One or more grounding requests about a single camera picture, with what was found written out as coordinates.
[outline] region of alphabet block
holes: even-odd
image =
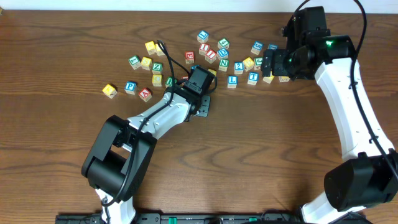
[[[164,55],[162,49],[160,49],[160,47],[159,47],[159,44],[156,44],[155,46],[156,46],[156,54],[157,54],[157,56]]]
[[[199,47],[199,54],[206,55],[207,51],[209,51],[210,45],[208,44],[201,44]]]
[[[270,44],[270,45],[268,45],[268,49],[269,50],[276,50],[276,49],[278,49],[278,45]]]
[[[172,77],[168,77],[166,80],[166,86],[172,86],[173,85],[173,78]]]
[[[152,59],[143,57],[141,60],[141,67],[145,70],[150,70],[152,68]]]
[[[148,102],[148,100],[150,100],[152,98],[152,94],[150,93],[150,91],[147,88],[141,90],[141,92],[139,92],[138,95],[145,102]]]
[[[228,69],[229,60],[228,59],[221,59],[220,64],[218,65],[218,70],[226,72]]]
[[[228,58],[228,51],[226,49],[219,49],[217,51],[218,59],[227,59]]]
[[[214,50],[209,50],[206,53],[205,59],[206,61],[208,61],[209,63],[213,63],[217,58],[217,53]]]
[[[256,55],[259,55],[259,53],[262,49],[262,46],[264,46],[264,44],[262,44],[261,42],[255,41],[253,44],[253,47],[251,48],[251,52]]]
[[[163,71],[163,65],[161,63],[154,63],[152,66],[152,74],[161,75]]]
[[[137,55],[134,55],[132,58],[130,58],[129,62],[134,70],[141,67],[141,63],[139,62],[139,57]]]
[[[236,88],[238,85],[238,77],[230,75],[228,77],[228,88]]]
[[[218,42],[218,48],[219,49],[228,49],[229,48],[229,41],[225,38],[222,38],[219,42]]]
[[[254,59],[254,69],[255,70],[260,70],[261,69],[261,64],[262,64],[262,58],[255,58]]]
[[[137,84],[134,82],[127,82],[126,86],[124,87],[124,91],[126,91],[127,94],[135,95],[137,91]]]
[[[254,66],[254,62],[253,59],[248,57],[246,59],[243,60],[243,67],[245,71],[249,71],[250,69],[252,69]]]
[[[200,31],[200,33],[198,34],[198,41],[200,43],[206,43],[207,40],[209,40],[209,34],[204,30]]]
[[[271,74],[270,77],[263,77],[262,81],[271,84],[272,80],[274,79],[274,76]]]
[[[288,82],[289,80],[289,77],[279,77],[279,82]]]
[[[234,64],[234,74],[235,75],[243,74],[243,63],[242,62],[235,62],[235,64]]]
[[[217,72],[213,69],[208,69],[208,71],[211,72],[214,76],[217,76]]]
[[[147,51],[148,51],[149,55],[156,53],[156,46],[155,46],[155,43],[153,41],[145,43],[145,47],[147,48]]]
[[[257,72],[249,73],[248,84],[255,85],[257,84],[258,80],[259,80],[259,74]]]
[[[195,55],[193,52],[185,52],[185,63],[193,63],[195,61]]]
[[[157,87],[162,86],[162,75],[153,75],[152,76],[152,84]]]
[[[118,93],[118,92],[116,91],[116,89],[115,89],[112,85],[110,85],[110,84],[107,84],[107,85],[102,89],[102,92],[105,93],[105,95],[106,95],[107,97],[111,98],[111,99],[112,99],[114,96],[116,96],[116,94]]]

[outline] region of wood grain surface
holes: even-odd
[[[4,11],[0,16],[0,223],[53,223],[59,213],[101,209],[81,165],[105,120],[135,116],[161,99],[151,72],[127,61],[148,56],[144,43],[162,39],[170,55],[218,69],[198,54],[196,36],[231,42],[233,63],[253,57],[255,40],[281,47],[279,29],[290,14]],[[356,44],[358,14],[328,14],[332,34]],[[359,56],[368,96],[383,130],[398,145],[398,15],[368,15]],[[164,64],[165,56],[151,55]],[[177,77],[184,76],[175,67]],[[219,87],[209,117],[193,118],[167,132],[155,149],[134,197],[140,209],[165,213],[255,213],[293,210],[323,191],[323,177],[341,164],[340,140],[323,93],[314,81]],[[125,94],[128,80],[149,87],[149,102]],[[112,100],[102,88],[112,83]],[[368,209],[374,223],[397,223],[397,200]]]

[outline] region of black cable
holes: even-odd
[[[362,17],[363,17],[363,30],[362,30],[362,35],[361,38],[359,40],[358,46],[356,48],[356,52],[354,54],[353,57],[353,61],[351,63],[351,70],[349,71],[349,77],[351,79],[351,89],[353,90],[354,93],[354,98],[355,98],[355,102],[358,106],[359,112],[361,113],[362,119],[369,131],[369,134],[371,135],[371,140],[373,141],[373,143],[376,145],[377,149],[380,151],[381,155],[383,156],[384,160],[387,162],[387,165],[389,166],[392,175],[395,177],[396,181],[398,182],[398,175],[397,175],[397,171],[396,169],[392,166],[390,160],[387,158],[387,154],[386,152],[384,152],[384,149],[381,147],[379,141],[377,140],[376,135],[374,134],[373,130],[372,130],[372,126],[370,125],[368,118],[366,117],[365,111],[363,110],[361,101],[359,100],[359,96],[358,96],[358,91],[356,90],[356,82],[355,82],[355,77],[354,77],[354,69],[355,69],[355,63],[356,60],[358,58],[359,55],[359,51],[361,50],[362,47],[362,43],[363,40],[365,38],[365,33],[366,33],[366,28],[368,26],[368,20],[366,19],[366,13],[365,10],[362,6],[362,4],[358,1],[358,0],[354,0],[354,2],[358,5],[358,7],[360,8],[361,12],[362,12]]]
[[[173,100],[173,96],[174,96],[174,80],[175,80],[175,78],[174,78],[174,69],[173,69],[173,65],[172,65],[172,59],[169,56],[169,53],[167,52],[167,49],[166,49],[166,46],[164,45],[164,43],[161,40],[157,40],[157,44],[159,45],[159,47],[163,51],[163,53],[167,56],[167,60],[169,61],[169,65],[170,65],[170,70],[171,70],[171,74],[172,74],[172,89],[171,89],[171,92],[170,92],[170,99],[168,100],[168,102],[166,102],[165,105],[161,106],[160,108],[158,108],[157,110],[155,110],[154,112],[152,112],[150,115],[148,115],[146,118],[144,118],[142,120],[142,123],[140,124],[140,126],[137,129],[136,138],[134,139],[134,143],[132,145],[132,149],[131,149],[131,153],[130,153],[130,161],[129,161],[129,164],[127,165],[126,175],[124,176],[124,180],[123,180],[123,182],[122,182],[122,184],[120,186],[120,189],[119,189],[118,193],[113,197],[113,199],[109,203],[101,201],[101,204],[102,204],[103,207],[109,207],[114,202],[119,200],[120,195],[122,194],[124,188],[126,187],[127,180],[128,180],[128,178],[130,176],[130,173],[131,173],[132,164],[134,162],[134,156],[136,154],[136,148],[137,148],[137,145],[138,145],[138,142],[139,142],[139,138],[140,138],[140,135],[141,135],[142,128],[148,122],[148,120],[151,119],[151,117],[153,117],[155,114],[157,114],[158,112],[160,112],[164,108],[168,107],[171,104],[172,100]]]

